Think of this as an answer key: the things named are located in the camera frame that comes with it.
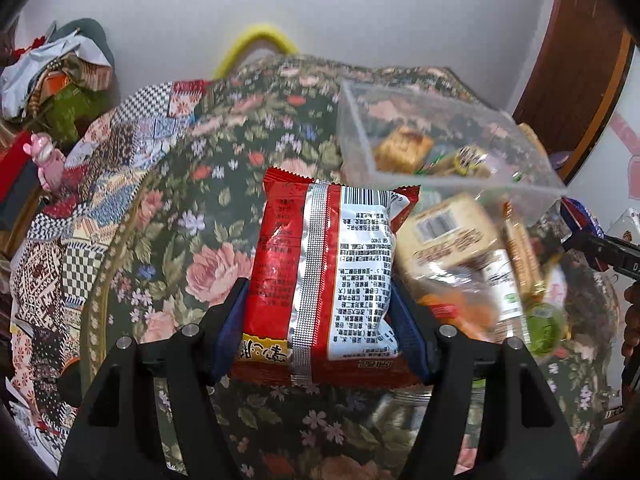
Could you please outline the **blue biscuit snack bag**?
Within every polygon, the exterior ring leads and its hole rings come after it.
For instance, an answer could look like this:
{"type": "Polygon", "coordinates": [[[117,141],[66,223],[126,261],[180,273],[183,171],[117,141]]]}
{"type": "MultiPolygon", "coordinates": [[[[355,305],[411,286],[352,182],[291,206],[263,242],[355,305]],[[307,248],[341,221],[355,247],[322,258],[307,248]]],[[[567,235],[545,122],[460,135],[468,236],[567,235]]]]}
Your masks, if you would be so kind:
{"type": "Polygon", "coordinates": [[[603,240],[605,238],[599,221],[578,200],[562,197],[560,201],[560,216],[568,229],[567,236],[562,238],[565,250],[576,248],[586,240],[603,240]]]}

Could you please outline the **red white snack bag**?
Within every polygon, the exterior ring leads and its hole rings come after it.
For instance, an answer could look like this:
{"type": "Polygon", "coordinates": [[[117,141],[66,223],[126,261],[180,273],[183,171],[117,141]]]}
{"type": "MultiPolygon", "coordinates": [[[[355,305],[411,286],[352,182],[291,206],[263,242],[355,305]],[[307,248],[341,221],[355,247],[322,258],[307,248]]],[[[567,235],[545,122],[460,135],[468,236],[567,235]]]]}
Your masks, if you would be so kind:
{"type": "Polygon", "coordinates": [[[396,233],[420,188],[353,188],[278,167],[262,184],[233,376],[285,387],[416,384],[387,312],[396,233]]]}

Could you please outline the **round yellow label cookie pack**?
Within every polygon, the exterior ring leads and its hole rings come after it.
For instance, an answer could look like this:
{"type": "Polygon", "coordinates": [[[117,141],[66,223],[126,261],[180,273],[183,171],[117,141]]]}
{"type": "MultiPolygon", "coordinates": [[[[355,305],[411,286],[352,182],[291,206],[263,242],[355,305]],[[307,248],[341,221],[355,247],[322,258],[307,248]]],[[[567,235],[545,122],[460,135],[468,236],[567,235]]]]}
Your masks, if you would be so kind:
{"type": "Polygon", "coordinates": [[[442,176],[489,178],[492,169],[487,152],[476,145],[465,145],[447,155],[437,173],[442,176]]]}

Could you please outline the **green snack bag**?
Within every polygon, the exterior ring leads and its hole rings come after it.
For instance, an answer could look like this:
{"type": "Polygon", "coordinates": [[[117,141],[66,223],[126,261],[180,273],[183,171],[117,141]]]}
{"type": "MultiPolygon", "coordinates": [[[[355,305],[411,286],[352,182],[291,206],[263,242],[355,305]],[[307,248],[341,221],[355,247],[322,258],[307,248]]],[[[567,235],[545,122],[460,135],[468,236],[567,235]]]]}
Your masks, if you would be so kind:
{"type": "Polygon", "coordinates": [[[451,146],[436,146],[425,159],[424,164],[416,170],[417,174],[450,174],[456,172],[456,163],[454,160],[458,154],[457,148],[451,146]]]}

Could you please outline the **clear cracker pack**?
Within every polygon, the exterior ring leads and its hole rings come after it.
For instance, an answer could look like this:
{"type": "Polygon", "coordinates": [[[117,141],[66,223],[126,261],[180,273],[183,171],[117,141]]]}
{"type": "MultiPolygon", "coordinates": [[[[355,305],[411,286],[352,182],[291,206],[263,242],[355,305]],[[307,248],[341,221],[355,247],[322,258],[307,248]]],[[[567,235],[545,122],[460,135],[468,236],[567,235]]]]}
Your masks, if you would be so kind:
{"type": "Polygon", "coordinates": [[[512,204],[502,205],[501,234],[506,245],[521,300],[530,308],[544,296],[544,280],[526,226],[512,204]]]}

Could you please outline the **beige barcode bread pack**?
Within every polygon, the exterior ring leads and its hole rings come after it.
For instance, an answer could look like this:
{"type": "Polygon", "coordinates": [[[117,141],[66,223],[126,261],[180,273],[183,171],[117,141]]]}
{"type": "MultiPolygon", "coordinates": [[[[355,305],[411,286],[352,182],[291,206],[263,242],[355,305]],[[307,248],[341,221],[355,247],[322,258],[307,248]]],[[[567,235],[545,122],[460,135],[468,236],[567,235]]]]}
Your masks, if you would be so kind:
{"type": "Polygon", "coordinates": [[[396,235],[396,272],[437,321],[490,341],[500,307],[480,268],[497,247],[498,232],[485,209],[459,193],[404,222],[396,235]]]}

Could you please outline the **clear plastic storage box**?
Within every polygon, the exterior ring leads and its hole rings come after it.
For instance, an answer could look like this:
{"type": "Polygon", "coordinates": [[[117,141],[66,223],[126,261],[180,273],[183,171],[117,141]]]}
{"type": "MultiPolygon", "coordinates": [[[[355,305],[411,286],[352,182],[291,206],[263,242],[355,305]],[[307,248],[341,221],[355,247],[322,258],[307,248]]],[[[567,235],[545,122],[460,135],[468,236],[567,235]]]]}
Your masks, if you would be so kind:
{"type": "Polygon", "coordinates": [[[536,136],[502,110],[480,104],[346,80],[340,92],[336,133],[348,184],[360,188],[417,185],[423,208],[469,193],[494,218],[500,218],[503,203],[510,202],[531,226],[565,193],[564,183],[536,136]],[[399,126],[426,134],[434,141],[433,148],[478,146],[488,153],[492,175],[473,178],[378,171],[374,150],[399,126]]]}

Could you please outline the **brown wooden door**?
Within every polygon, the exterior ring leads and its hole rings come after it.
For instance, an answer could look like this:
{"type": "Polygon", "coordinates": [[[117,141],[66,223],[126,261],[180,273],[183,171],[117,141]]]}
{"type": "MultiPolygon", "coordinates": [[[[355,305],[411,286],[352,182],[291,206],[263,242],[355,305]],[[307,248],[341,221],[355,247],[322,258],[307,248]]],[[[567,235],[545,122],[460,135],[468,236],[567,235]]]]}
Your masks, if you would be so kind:
{"type": "Polygon", "coordinates": [[[612,0],[553,0],[544,40],[514,110],[570,182],[622,93],[634,40],[612,0]]]}

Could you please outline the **patchwork quilt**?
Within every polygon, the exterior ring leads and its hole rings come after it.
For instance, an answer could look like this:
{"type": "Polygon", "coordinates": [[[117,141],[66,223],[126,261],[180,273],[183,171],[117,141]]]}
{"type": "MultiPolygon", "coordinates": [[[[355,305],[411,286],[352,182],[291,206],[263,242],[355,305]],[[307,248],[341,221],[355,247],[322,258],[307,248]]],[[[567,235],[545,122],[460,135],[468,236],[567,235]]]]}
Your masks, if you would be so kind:
{"type": "Polygon", "coordinates": [[[60,194],[11,262],[10,413],[50,469],[76,415],[56,382],[80,357],[81,313],[146,173],[184,136],[206,81],[146,86],[96,118],[67,155],[60,194]]]}

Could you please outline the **orange wrapped cake snack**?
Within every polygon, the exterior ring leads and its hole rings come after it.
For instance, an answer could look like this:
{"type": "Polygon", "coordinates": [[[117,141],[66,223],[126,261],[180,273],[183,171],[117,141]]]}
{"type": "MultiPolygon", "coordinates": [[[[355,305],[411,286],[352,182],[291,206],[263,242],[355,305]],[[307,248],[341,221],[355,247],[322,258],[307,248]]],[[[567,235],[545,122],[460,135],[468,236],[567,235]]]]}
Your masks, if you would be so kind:
{"type": "Polygon", "coordinates": [[[422,132],[399,126],[374,150],[376,169],[400,174],[415,174],[430,154],[434,141],[422,132]]]}

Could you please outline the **pink plush toy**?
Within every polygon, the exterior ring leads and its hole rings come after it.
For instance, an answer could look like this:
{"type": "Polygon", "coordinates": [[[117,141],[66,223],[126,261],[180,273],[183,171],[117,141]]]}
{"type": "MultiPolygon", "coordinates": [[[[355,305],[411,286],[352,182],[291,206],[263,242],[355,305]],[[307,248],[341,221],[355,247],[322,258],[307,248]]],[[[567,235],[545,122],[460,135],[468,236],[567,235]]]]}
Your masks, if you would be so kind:
{"type": "Polygon", "coordinates": [[[43,191],[58,195],[65,165],[64,154],[47,133],[32,133],[23,145],[23,151],[37,167],[38,180],[43,191]]]}

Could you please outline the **red box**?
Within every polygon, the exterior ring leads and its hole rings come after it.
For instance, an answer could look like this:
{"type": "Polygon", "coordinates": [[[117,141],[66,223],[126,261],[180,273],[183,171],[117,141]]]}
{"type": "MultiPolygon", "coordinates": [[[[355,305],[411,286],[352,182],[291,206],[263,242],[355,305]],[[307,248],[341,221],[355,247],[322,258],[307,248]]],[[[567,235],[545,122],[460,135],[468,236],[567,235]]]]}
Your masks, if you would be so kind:
{"type": "Polygon", "coordinates": [[[8,148],[1,150],[0,162],[0,200],[3,202],[11,191],[14,182],[23,168],[32,158],[25,152],[24,146],[32,144],[29,131],[20,132],[8,148]]]}

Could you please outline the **pile of clothes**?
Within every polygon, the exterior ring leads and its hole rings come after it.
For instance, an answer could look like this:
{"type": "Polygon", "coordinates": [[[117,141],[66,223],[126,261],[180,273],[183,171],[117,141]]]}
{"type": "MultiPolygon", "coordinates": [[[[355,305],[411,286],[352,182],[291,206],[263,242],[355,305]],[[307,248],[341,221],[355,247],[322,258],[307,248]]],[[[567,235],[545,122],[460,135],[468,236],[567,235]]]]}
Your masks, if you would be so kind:
{"type": "Polygon", "coordinates": [[[1,29],[1,145],[23,130],[53,136],[66,150],[119,101],[115,58],[93,18],[80,18],[26,47],[18,21],[1,29]]]}

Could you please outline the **yellow curved foam tube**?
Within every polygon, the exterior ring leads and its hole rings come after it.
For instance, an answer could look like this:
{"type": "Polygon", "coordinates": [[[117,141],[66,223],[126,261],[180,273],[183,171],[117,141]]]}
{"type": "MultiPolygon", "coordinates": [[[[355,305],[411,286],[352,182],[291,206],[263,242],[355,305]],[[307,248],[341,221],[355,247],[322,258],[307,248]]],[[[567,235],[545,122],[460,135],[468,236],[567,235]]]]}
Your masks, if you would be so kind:
{"type": "Polygon", "coordinates": [[[236,68],[258,55],[296,55],[298,47],[280,28],[269,23],[248,26],[236,38],[214,69],[213,78],[228,77],[236,68]]]}

